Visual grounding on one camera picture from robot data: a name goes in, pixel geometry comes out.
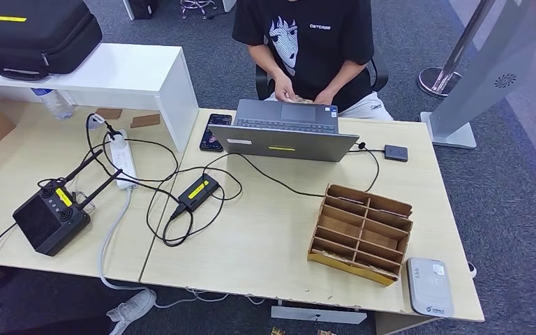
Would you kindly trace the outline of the person's right hand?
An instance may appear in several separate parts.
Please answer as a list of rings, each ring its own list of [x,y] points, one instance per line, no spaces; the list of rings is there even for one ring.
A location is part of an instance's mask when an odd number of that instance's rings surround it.
[[[280,73],[275,74],[274,81],[274,95],[276,100],[287,103],[295,102],[296,94],[292,88],[290,78],[281,71]]]

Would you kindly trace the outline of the person's left hand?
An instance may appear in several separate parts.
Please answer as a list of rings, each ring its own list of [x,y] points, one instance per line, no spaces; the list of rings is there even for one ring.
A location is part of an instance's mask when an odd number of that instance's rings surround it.
[[[313,102],[318,105],[331,105],[337,93],[336,89],[327,87],[316,96]]]

